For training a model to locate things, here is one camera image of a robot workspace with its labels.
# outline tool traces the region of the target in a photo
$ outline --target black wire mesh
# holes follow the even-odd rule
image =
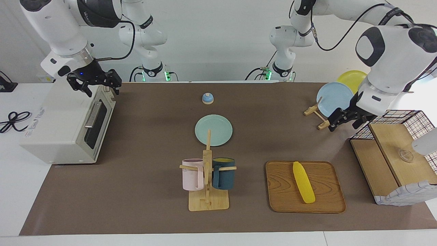
[[[434,128],[423,111],[418,110],[388,110],[384,115],[377,117],[372,124],[403,124],[413,139],[423,136]],[[362,127],[351,139],[375,139],[369,125]],[[425,156],[431,168],[437,174],[437,152]]]

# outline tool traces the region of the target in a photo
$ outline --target dark teal mug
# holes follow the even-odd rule
[[[219,190],[230,190],[234,187],[235,170],[219,171],[221,167],[235,166],[235,160],[231,158],[214,158],[212,160],[214,169],[212,176],[212,187]]]

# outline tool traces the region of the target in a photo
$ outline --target brown cutting board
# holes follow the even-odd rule
[[[270,207],[275,212],[338,214],[346,210],[343,192],[334,167],[329,162],[301,162],[308,175],[316,201],[306,204],[296,184],[293,162],[266,164]]]

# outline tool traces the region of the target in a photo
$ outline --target yellow vegetable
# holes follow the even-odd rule
[[[316,196],[312,190],[308,175],[306,174],[305,169],[300,162],[293,162],[293,173],[303,201],[305,203],[315,202]]]

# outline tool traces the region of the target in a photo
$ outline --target brown table mat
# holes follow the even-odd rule
[[[96,165],[53,165],[20,235],[293,232],[437,228],[425,203],[376,205],[347,140],[350,124],[318,131],[304,116],[323,84],[123,84]],[[204,105],[211,92],[215,102]],[[201,158],[194,135],[203,116],[219,114],[233,136],[214,157],[238,170],[230,208],[188,211],[178,166]],[[328,161],[346,200],[341,214],[276,213],[268,202],[269,160]]]

